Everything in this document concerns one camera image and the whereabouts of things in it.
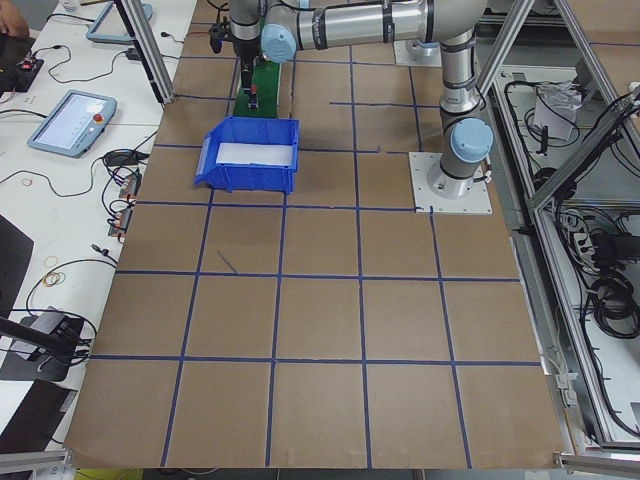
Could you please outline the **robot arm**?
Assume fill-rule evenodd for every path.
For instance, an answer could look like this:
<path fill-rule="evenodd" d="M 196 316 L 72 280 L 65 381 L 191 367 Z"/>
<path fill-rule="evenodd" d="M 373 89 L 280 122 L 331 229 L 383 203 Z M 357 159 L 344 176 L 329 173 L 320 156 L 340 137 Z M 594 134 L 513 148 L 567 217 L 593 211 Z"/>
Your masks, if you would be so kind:
<path fill-rule="evenodd" d="M 483 95 L 475 71 L 475 26 L 483 1 L 356 1 L 312 8 L 304 1 L 231 1 L 222 32 L 240 60 L 246 105 L 259 105 L 253 75 L 259 57 L 285 63 L 302 50 L 396 41 L 440 49 L 440 110 L 446 147 L 427 174 L 433 193 L 456 200 L 474 182 L 493 144 L 490 127 L 472 117 Z"/>
<path fill-rule="evenodd" d="M 421 42 L 418 40 L 407 40 L 405 47 L 411 56 L 418 58 L 436 56 L 440 50 L 440 44 L 438 42 Z"/>

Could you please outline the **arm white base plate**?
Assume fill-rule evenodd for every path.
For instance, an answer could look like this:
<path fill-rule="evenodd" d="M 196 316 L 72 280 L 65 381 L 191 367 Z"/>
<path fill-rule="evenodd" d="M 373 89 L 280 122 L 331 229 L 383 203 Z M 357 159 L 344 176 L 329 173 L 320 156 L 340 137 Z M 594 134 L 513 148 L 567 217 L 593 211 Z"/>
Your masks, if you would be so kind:
<path fill-rule="evenodd" d="M 410 152 L 409 163 L 417 212 L 459 215 L 492 213 L 487 184 L 480 167 L 466 180 L 448 177 L 441 169 L 438 152 Z"/>
<path fill-rule="evenodd" d="M 401 66 L 440 68 L 440 44 L 403 40 L 394 43 L 395 63 Z"/>

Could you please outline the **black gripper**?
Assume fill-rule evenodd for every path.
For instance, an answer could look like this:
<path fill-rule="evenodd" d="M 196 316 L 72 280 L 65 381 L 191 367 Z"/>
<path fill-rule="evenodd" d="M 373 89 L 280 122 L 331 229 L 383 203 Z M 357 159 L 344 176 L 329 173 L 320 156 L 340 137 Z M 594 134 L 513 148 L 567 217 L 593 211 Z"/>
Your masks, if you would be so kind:
<path fill-rule="evenodd" d="M 254 68 L 257 57 L 255 55 L 242 56 L 240 58 L 240 86 L 244 93 L 255 93 L 253 82 Z"/>

